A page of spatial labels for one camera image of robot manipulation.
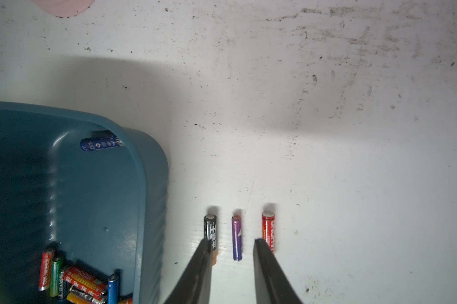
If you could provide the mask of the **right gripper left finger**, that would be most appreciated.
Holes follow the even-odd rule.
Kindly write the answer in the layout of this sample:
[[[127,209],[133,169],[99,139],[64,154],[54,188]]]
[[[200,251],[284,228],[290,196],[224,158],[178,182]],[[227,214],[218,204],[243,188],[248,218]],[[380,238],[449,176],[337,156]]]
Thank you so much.
[[[169,303],[209,303],[212,281],[212,241],[202,239],[184,273],[165,301]]]

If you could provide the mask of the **teal plastic storage box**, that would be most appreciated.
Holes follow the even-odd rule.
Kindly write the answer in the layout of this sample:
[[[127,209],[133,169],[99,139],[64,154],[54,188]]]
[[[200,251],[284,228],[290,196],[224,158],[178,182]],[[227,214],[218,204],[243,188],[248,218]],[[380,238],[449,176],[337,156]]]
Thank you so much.
[[[119,148],[80,141],[116,135]],[[120,273],[120,292],[157,303],[168,162],[144,132],[90,113],[0,102],[0,303],[52,303],[38,291],[42,252],[96,276]]]

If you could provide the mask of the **purple battery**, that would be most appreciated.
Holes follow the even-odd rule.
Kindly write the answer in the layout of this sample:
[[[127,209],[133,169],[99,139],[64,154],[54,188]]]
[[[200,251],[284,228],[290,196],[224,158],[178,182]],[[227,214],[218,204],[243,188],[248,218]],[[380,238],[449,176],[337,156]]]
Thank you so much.
[[[232,249],[233,259],[242,260],[242,220],[239,215],[232,217]]]

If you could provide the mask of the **black orange battery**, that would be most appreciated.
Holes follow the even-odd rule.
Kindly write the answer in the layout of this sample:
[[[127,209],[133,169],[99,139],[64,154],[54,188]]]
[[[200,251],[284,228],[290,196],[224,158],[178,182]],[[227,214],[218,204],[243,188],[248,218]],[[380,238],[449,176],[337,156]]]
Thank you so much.
[[[212,246],[212,265],[217,263],[217,216],[208,214],[204,216],[204,238]]]

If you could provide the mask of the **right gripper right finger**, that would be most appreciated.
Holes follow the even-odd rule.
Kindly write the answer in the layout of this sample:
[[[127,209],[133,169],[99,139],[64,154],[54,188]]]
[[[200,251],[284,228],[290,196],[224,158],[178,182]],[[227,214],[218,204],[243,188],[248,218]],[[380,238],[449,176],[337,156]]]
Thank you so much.
[[[302,304],[264,239],[255,239],[253,259],[257,303]]]

